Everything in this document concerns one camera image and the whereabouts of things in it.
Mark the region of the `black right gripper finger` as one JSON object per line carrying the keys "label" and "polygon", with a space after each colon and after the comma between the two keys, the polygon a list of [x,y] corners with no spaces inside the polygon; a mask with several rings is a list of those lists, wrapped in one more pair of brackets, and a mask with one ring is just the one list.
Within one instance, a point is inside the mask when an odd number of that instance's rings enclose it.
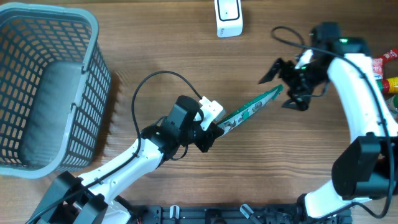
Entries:
{"label": "black right gripper finger", "polygon": [[269,71],[258,81],[258,84],[263,84],[267,82],[271,82],[274,77],[279,73],[281,68],[284,66],[284,61],[281,58],[278,58]]}
{"label": "black right gripper finger", "polygon": [[282,104],[282,107],[297,111],[306,111],[308,110],[309,103],[310,103],[309,98],[301,98],[298,101],[294,99],[288,99]]}

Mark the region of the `red stick sachet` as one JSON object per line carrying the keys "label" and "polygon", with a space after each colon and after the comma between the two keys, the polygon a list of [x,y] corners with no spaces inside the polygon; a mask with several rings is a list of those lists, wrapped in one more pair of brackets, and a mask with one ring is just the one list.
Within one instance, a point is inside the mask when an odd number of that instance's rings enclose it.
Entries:
{"label": "red stick sachet", "polygon": [[390,49],[386,53],[376,57],[375,60],[381,63],[389,63],[390,61],[397,59],[397,54],[397,49]]}

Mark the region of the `red sriracha bottle green cap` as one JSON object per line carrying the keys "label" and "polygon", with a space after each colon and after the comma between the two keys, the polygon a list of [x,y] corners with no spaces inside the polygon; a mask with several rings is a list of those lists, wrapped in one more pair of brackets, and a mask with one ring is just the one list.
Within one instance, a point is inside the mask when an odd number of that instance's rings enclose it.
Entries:
{"label": "red sriracha bottle green cap", "polygon": [[398,77],[377,80],[376,83],[381,93],[398,94]]}

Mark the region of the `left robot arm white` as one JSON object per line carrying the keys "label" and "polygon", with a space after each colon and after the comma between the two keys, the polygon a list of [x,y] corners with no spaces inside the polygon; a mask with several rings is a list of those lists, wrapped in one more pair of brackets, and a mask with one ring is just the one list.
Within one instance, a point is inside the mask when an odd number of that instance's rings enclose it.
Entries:
{"label": "left robot arm white", "polygon": [[216,125],[223,116],[224,108],[215,100],[179,96],[169,115],[139,131],[122,154],[78,177],[61,173],[28,222],[127,223],[132,212],[117,200],[119,194],[164,162],[174,161],[181,146],[194,144],[207,152],[224,133]]}

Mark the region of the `green lid jar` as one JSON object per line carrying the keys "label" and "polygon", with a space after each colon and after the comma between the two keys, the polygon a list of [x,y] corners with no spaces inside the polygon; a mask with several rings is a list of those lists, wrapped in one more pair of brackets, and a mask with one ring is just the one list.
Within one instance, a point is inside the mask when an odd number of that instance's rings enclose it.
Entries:
{"label": "green lid jar", "polygon": [[389,109],[392,117],[397,119],[398,110],[397,110],[397,95],[392,96],[388,100],[386,100],[387,108]]}

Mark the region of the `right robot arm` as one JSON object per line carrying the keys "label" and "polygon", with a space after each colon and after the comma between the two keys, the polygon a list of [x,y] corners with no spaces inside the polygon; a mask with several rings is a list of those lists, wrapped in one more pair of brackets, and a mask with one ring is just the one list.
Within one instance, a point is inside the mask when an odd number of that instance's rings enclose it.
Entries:
{"label": "right robot arm", "polygon": [[287,216],[292,223],[344,223],[353,207],[366,208],[383,200],[376,218],[386,216],[397,194],[397,122],[374,79],[366,41],[344,37],[335,22],[322,22],[311,41],[296,43],[302,53],[295,61],[278,58],[262,77],[280,78],[288,86],[284,108],[305,111],[320,85],[334,85],[349,127],[350,144],[334,162],[331,179],[301,195]]}

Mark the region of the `green glove package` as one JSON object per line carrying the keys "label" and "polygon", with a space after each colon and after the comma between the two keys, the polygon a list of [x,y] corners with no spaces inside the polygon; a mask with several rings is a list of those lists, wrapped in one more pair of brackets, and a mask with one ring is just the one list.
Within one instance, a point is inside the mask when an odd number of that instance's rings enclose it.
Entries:
{"label": "green glove package", "polygon": [[284,87],[282,85],[277,85],[273,89],[258,95],[253,100],[244,104],[235,112],[231,113],[226,118],[218,122],[217,126],[223,129],[223,135],[226,135],[231,130],[242,124],[244,121],[248,120],[257,111],[265,107],[270,101],[276,99],[283,89]]}

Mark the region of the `small red white box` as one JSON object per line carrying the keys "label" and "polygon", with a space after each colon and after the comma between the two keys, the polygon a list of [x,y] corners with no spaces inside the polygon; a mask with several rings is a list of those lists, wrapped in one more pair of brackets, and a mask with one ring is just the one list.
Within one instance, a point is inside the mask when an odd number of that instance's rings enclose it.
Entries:
{"label": "small red white box", "polygon": [[373,74],[374,78],[376,80],[382,80],[383,79],[383,61],[381,58],[374,58],[372,61],[372,66],[373,66]]}

